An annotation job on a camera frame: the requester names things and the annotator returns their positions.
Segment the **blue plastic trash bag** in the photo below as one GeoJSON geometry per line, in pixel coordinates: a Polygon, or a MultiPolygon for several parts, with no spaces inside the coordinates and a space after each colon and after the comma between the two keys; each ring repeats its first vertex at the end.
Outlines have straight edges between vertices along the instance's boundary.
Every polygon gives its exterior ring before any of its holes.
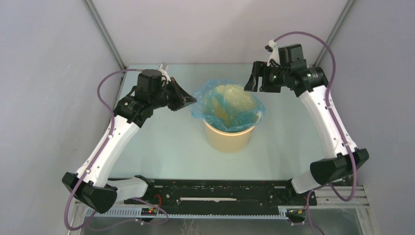
{"type": "Polygon", "coordinates": [[[245,131],[259,125],[266,115],[263,103],[232,80],[210,80],[193,96],[197,102],[189,106],[192,117],[222,132],[245,131]]]}

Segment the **beige plastic trash bin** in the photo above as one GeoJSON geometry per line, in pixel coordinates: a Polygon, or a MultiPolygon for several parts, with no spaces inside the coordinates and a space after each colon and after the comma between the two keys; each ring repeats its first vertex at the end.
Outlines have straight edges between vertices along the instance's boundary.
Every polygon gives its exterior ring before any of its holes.
{"type": "Polygon", "coordinates": [[[214,149],[223,153],[236,153],[245,148],[248,145],[254,128],[251,127],[242,132],[226,133],[205,123],[205,133],[208,143],[214,149]]]}

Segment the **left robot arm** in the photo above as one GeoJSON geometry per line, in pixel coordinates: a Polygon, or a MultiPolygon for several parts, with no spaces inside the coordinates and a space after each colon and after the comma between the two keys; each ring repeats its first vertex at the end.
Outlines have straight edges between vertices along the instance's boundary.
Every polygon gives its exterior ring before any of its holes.
{"type": "Polygon", "coordinates": [[[178,111],[197,101],[162,68],[137,70],[137,84],[110,109],[111,121],[97,147],[77,169],[62,178],[74,198],[97,213],[106,213],[117,202],[136,197],[143,204],[154,200],[150,180],[134,176],[109,180],[110,172],[130,139],[158,108],[178,111]]]}

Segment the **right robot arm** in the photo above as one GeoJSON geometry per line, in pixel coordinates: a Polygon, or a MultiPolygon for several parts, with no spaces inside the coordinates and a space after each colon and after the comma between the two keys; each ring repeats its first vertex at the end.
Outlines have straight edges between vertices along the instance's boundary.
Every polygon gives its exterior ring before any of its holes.
{"type": "Polygon", "coordinates": [[[323,159],[310,164],[308,171],[291,179],[285,200],[292,205],[304,199],[304,193],[319,186],[351,176],[369,159],[347,133],[331,95],[328,79],[321,67],[308,67],[302,46],[277,47],[270,41],[265,49],[268,61],[255,61],[244,90],[279,93],[282,87],[294,91],[309,112],[323,144],[323,159]]]}

